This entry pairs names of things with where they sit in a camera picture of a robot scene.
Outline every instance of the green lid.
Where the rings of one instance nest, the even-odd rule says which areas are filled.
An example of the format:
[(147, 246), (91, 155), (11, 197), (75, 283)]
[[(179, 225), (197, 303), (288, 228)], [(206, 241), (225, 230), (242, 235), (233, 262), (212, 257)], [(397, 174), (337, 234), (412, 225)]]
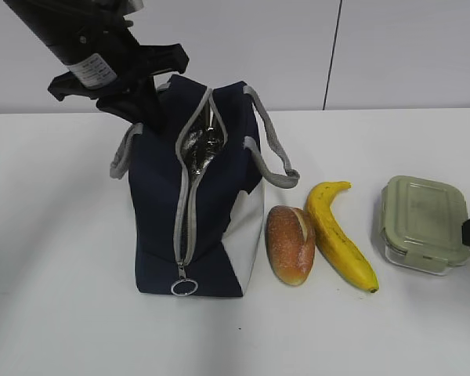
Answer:
[(461, 243), (468, 218), (463, 194), (453, 186), (396, 176), (383, 191), (381, 229), (404, 263), (429, 271), (458, 266), (470, 257)]

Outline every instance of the bread roll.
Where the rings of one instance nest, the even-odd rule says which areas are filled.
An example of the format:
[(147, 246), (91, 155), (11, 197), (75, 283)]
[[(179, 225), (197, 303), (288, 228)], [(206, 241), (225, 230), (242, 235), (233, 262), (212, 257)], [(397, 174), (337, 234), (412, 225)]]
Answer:
[(266, 250), (273, 272), (284, 283), (305, 282), (315, 257), (315, 231), (301, 209), (276, 206), (266, 222)]

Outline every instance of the banana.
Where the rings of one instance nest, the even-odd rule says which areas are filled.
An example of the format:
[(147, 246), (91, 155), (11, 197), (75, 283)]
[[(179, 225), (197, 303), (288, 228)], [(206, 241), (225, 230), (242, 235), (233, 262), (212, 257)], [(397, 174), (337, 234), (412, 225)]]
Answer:
[(348, 182), (319, 184), (308, 196), (306, 211), (316, 230), (316, 244), (324, 257), (353, 286), (374, 293), (379, 289), (376, 274), (331, 212), (334, 198), (351, 186)]

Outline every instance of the glass food container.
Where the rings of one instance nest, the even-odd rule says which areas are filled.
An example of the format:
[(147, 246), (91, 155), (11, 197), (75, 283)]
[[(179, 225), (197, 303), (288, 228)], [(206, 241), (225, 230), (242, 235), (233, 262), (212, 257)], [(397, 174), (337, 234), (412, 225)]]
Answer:
[(466, 202), (453, 186), (396, 176), (381, 201), (380, 232), (390, 262), (443, 276), (470, 259), (461, 240)]

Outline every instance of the lunch bag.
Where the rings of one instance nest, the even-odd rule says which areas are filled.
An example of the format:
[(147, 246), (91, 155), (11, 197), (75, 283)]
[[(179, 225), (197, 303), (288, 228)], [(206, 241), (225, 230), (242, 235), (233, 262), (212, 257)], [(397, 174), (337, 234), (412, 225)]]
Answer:
[[(248, 288), (264, 218), (264, 177), (296, 186), (299, 174), (257, 93), (244, 82), (211, 90), (174, 75), (158, 88), (165, 130), (134, 124), (111, 164), (128, 171), (136, 214), (136, 285), (160, 295), (240, 297)], [(254, 107), (286, 175), (260, 148)]]

